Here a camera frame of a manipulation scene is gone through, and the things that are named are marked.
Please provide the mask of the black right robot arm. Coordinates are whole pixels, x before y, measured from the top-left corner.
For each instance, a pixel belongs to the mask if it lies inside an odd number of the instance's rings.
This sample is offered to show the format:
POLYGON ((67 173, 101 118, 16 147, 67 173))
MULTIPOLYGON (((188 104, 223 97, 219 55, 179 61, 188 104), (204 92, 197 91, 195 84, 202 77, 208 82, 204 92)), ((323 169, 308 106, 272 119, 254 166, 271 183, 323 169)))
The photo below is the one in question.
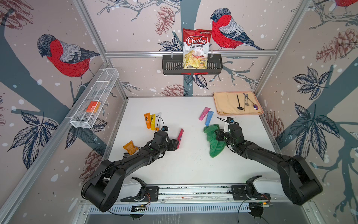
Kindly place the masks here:
POLYGON ((216 140, 223 142, 232 152, 249 160, 256 161, 279 175, 278 180, 264 180, 261 175, 246 181, 245 193, 248 198, 264 194, 287 197, 295 205, 303 205, 323 192, 323 187, 309 167, 299 156, 281 155, 247 141, 242 128, 233 118, 227 118, 228 130, 215 130, 216 140))

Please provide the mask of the dark pink toothpaste tube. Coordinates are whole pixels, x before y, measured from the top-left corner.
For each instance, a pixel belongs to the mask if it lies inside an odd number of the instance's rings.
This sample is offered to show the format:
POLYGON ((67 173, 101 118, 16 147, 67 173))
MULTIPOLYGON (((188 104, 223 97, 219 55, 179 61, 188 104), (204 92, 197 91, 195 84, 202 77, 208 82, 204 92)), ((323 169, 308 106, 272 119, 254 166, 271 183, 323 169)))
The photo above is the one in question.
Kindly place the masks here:
POLYGON ((178 138, 177 138, 177 141, 178 141, 177 149, 179 149, 179 147, 180 147, 180 143, 181 143, 181 140, 182 140, 183 133, 184 133, 184 129, 181 129, 180 133, 178 135, 178 138))

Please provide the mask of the light blue toothpaste tube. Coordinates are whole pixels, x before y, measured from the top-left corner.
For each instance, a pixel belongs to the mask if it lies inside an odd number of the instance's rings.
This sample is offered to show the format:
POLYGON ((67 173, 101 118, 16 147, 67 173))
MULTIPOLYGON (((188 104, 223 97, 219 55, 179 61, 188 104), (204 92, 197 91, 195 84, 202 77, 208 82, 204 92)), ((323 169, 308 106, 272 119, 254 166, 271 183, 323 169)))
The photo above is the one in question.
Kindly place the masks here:
POLYGON ((206 121, 205 121, 205 125, 206 125, 206 126, 209 126, 209 125, 210 125, 210 122, 211 122, 211 119, 212 119, 213 114, 214 114, 213 111, 209 111, 209 112, 207 113, 207 117, 206 117, 206 121))

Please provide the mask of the green microfibre cloth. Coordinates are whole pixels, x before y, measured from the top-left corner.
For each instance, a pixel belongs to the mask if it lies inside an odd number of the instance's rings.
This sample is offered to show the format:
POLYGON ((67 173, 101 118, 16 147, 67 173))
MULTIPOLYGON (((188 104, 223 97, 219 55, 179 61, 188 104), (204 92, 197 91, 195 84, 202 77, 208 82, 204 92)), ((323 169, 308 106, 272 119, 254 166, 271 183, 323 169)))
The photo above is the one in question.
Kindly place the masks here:
POLYGON ((218 124, 209 125, 203 129, 203 132, 207 135, 207 141, 210 144, 209 155, 211 158, 218 156, 226 147, 224 141, 218 141, 216 139, 217 134, 215 131, 218 130, 220 130, 220 126, 218 124))

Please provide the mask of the light pink toothpaste tube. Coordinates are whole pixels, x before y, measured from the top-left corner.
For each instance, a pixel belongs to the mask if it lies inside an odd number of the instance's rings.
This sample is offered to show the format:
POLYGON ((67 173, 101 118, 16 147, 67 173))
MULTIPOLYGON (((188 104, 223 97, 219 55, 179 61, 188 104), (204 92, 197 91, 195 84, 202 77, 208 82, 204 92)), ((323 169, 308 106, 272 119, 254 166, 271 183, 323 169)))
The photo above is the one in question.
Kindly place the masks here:
POLYGON ((210 108, 205 107, 204 110, 202 111, 200 117, 199 117, 199 120, 203 120, 206 117, 206 115, 208 114, 209 111, 210 111, 210 108))

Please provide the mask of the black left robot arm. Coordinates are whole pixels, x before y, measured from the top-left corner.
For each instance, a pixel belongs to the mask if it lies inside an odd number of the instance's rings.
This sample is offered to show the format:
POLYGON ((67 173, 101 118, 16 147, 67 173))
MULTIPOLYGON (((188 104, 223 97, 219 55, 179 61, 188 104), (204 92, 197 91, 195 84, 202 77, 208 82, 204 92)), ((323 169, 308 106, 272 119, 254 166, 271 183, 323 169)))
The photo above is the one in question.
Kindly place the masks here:
POLYGON ((86 181, 81 190, 83 199, 90 201, 101 212, 108 211, 117 201, 125 178, 136 170, 162 158, 167 151, 175 151, 179 141, 170 139, 168 127, 155 132, 139 151, 119 161, 102 161, 93 176, 86 181))

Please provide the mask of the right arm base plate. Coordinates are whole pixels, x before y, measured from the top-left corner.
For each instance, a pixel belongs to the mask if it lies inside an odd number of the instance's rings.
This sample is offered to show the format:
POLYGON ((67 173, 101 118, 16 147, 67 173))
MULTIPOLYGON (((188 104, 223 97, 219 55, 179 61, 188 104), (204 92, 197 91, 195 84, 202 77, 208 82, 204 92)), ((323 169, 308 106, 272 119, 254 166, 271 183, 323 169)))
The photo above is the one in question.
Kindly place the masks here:
POLYGON ((248 200, 270 200, 270 194, 259 193, 253 186, 244 184, 232 185, 231 194, 233 195, 234 201, 248 200))

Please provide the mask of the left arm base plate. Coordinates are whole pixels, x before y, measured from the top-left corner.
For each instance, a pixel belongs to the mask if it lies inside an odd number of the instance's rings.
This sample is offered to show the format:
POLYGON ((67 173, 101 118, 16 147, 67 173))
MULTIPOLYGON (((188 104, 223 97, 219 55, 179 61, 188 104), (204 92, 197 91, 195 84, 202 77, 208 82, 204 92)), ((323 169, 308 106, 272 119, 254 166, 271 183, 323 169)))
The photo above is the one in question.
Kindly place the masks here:
POLYGON ((158 186, 146 187, 144 195, 141 199, 139 199, 140 196, 141 196, 141 192, 139 192, 137 196, 120 199, 120 202, 137 202, 137 203, 157 202, 159 196, 159 187, 158 186))

